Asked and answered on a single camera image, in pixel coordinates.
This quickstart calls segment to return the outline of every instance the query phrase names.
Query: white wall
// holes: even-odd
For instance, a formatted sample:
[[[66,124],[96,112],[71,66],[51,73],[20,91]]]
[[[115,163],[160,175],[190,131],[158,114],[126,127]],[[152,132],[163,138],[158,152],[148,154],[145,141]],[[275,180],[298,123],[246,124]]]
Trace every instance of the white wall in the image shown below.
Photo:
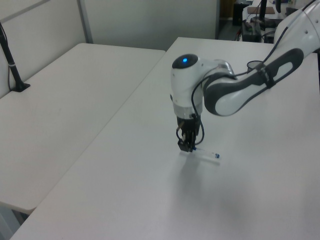
[[[50,0],[2,25],[23,81],[86,42],[77,0]],[[0,48],[0,98],[9,91],[7,74],[8,63]]]
[[[219,0],[80,1],[95,44],[166,51],[177,37],[216,35]]]

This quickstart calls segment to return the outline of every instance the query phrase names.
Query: black stand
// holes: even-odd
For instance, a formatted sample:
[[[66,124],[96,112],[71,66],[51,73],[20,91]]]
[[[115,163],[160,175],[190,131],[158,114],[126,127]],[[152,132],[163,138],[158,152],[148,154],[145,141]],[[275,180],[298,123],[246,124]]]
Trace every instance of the black stand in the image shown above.
[[[266,8],[267,8],[267,0],[262,0],[261,6],[260,6],[259,17],[255,16],[255,17],[251,18],[250,22],[251,23],[258,23],[260,25],[260,27],[263,29],[275,28],[276,22],[274,20],[265,18]]]
[[[24,83],[20,78],[18,69],[16,67],[15,61],[11,55],[11,52],[8,46],[7,37],[3,31],[3,27],[1,23],[0,23],[0,44],[3,50],[3,53],[5,55],[5,58],[8,62],[9,68],[12,72],[13,78],[15,80],[15,88],[13,88],[12,91],[21,93],[23,90],[30,87],[30,84]]]

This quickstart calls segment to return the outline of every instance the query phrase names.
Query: floor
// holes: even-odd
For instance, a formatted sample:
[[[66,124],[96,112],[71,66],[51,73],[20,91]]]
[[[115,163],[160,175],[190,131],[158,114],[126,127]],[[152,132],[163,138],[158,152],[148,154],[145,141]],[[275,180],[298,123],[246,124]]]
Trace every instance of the floor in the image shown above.
[[[233,26],[232,20],[220,19],[218,39],[234,41],[240,27],[241,26]]]

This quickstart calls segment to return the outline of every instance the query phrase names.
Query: desk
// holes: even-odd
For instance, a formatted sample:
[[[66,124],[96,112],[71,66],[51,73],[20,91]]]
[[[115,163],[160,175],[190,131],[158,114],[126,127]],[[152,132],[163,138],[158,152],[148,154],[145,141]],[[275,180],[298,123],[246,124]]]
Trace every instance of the desk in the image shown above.
[[[0,204],[30,213],[164,51],[79,44],[0,100]]]
[[[224,59],[239,73],[271,48],[178,38],[12,240],[318,239],[315,54],[236,114],[203,111],[199,147],[220,153],[220,166],[177,145],[174,59]]]

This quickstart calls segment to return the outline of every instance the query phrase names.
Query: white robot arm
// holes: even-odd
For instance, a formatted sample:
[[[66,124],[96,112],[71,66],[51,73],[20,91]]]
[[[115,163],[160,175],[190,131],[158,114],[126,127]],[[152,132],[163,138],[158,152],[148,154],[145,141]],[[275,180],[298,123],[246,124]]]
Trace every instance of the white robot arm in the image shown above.
[[[276,29],[274,42],[267,58],[240,79],[223,60],[209,61],[186,54],[173,62],[172,102],[181,150],[192,152],[200,126],[203,130],[203,97],[210,113],[230,116],[294,72],[305,57],[320,48],[320,0],[285,18]]]

